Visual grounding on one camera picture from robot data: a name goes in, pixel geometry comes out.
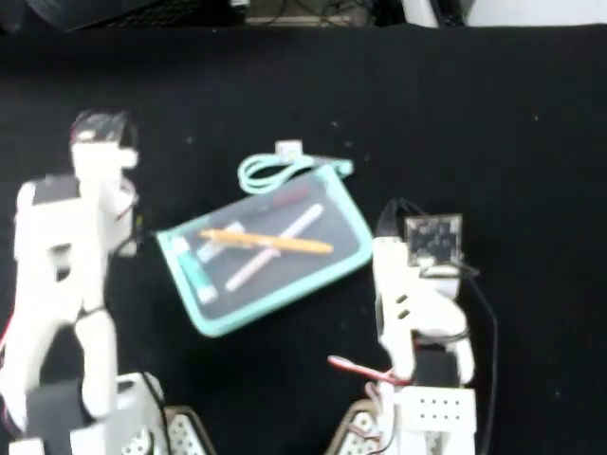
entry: white pencil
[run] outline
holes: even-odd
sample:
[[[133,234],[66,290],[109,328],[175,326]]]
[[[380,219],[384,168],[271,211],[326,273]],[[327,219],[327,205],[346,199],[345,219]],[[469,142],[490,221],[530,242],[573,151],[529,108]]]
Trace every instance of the white pencil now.
[[[302,216],[289,226],[279,237],[297,237],[304,229],[309,227],[322,215],[324,207],[321,204],[316,204],[308,209]],[[226,290],[233,292],[242,286],[245,282],[255,275],[260,269],[269,263],[272,258],[280,256],[279,250],[274,248],[266,248],[257,253],[253,259],[243,265],[232,277],[226,282]]]

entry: black table surface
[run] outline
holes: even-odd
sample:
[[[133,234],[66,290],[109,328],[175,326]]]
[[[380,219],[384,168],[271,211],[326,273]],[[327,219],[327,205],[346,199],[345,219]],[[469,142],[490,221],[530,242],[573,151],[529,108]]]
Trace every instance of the black table surface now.
[[[14,296],[16,192],[29,178],[70,171],[68,129],[83,109],[134,116],[133,179],[151,228],[242,197],[238,163],[301,138],[310,154],[355,160],[347,187],[370,224],[398,195],[464,214],[468,262],[482,269],[501,324],[492,453],[598,453],[607,442],[606,45],[605,27],[4,39],[0,320]],[[121,342],[160,378],[169,403],[200,413],[220,455],[322,453],[363,384],[326,356],[388,365],[369,267],[219,339],[189,323],[153,242],[113,264],[108,287]],[[488,327],[470,293],[461,301],[484,406]],[[135,365],[123,354],[127,373]],[[61,334],[45,377],[81,367],[73,337]]]

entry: pencil case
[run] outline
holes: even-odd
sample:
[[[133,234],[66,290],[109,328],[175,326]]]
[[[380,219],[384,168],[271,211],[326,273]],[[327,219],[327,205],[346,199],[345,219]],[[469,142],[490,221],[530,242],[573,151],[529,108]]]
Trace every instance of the pencil case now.
[[[269,236],[287,233],[329,245],[332,252],[235,247],[203,238],[200,232],[208,229]],[[209,337],[222,336],[284,307],[371,259],[371,231],[330,165],[156,237],[193,325]]]

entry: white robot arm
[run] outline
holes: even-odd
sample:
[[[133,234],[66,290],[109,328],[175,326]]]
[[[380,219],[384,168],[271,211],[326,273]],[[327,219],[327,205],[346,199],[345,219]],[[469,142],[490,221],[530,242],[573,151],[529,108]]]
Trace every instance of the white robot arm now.
[[[406,218],[407,242],[398,234],[401,209],[422,215]],[[327,455],[475,455],[475,394],[466,387],[474,357],[455,303],[462,272],[472,270],[461,262],[460,230],[460,216],[432,217],[403,200],[382,213],[373,240],[377,336],[392,369],[329,357],[376,383],[367,383],[371,401],[350,409]]]
[[[474,374],[474,357],[466,315],[453,301],[459,278],[420,278],[408,255],[407,244],[398,237],[374,239],[377,311],[383,326],[379,341],[392,359],[392,374],[410,381],[404,386],[378,384],[377,424],[385,453],[474,455],[475,396],[464,388]],[[417,364],[427,345],[444,349],[429,353],[439,355],[439,361],[449,364],[450,354],[454,358],[457,377],[450,383],[448,378],[446,383],[433,382],[432,369],[440,364]]]
[[[20,433],[11,455],[117,455],[144,428],[164,444],[159,409],[141,375],[117,377],[116,330],[103,301],[110,255],[117,248],[135,253],[129,239],[137,194],[122,176],[138,160],[123,147],[128,128],[125,115],[79,118],[74,174],[27,182],[19,191],[16,296],[0,344],[5,418]],[[64,326],[73,326],[83,348],[82,382],[41,384],[46,354]]]

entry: orange pencil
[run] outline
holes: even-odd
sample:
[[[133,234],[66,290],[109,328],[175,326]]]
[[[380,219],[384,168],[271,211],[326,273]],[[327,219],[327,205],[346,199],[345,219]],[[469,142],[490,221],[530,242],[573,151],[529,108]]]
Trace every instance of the orange pencil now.
[[[261,246],[288,251],[299,251],[310,254],[328,254],[333,252],[333,246],[316,240],[294,239],[292,237],[276,237],[273,235],[248,234],[221,229],[207,229],[200,232],[202,237],[219,242],[237,244],[242,247]]]

